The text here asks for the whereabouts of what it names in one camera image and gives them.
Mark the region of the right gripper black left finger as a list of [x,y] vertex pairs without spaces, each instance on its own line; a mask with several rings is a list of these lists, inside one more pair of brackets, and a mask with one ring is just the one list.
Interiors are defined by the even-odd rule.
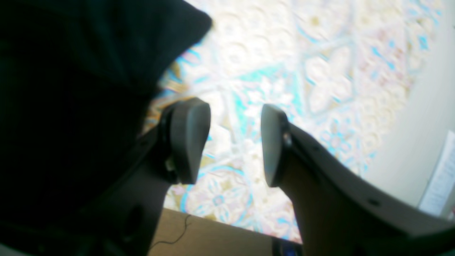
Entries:
[[123,174],[84,213],[83,256],[146,256],[171,185],[193,185],[211,126],[209,103],[167,106],[120,168]]

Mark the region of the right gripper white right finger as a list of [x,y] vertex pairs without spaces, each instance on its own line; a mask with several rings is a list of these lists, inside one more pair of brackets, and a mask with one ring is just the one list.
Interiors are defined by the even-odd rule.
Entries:
[[267,185],[293,204],[306,256],[439,256],[454,224],[431,217],[356,176],[273,104],[261,111]]

